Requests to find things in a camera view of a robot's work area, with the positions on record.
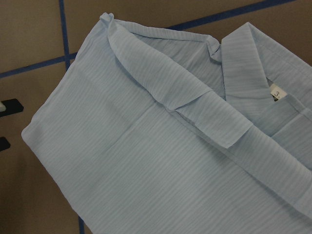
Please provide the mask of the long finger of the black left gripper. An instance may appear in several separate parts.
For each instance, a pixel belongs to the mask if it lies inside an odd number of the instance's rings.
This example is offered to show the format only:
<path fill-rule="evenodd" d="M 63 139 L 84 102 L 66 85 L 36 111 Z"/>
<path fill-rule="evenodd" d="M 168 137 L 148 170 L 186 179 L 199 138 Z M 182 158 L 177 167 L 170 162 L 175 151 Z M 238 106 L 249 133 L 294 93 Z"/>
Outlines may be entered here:
<path fill-rule="evenodd" d="M 0 113 L 0 117 L 20 113 L 23 111 L 23 105 L 16 99 L 3 100 L 2 103 L 6 107 L 6 110 Z"/>

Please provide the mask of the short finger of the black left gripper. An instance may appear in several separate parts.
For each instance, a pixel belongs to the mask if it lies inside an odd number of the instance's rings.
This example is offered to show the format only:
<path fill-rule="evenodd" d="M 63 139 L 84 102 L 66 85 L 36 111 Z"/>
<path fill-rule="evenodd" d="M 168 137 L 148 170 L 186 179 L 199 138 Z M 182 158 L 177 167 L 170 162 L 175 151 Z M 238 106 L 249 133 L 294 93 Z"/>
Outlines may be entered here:
<path fill-rule="evenodd" d="M 10 148 L 9 141 L 5 137 L 1 136 L 0 137 L 0 151 L 4 151 L 9 148 Z"/>

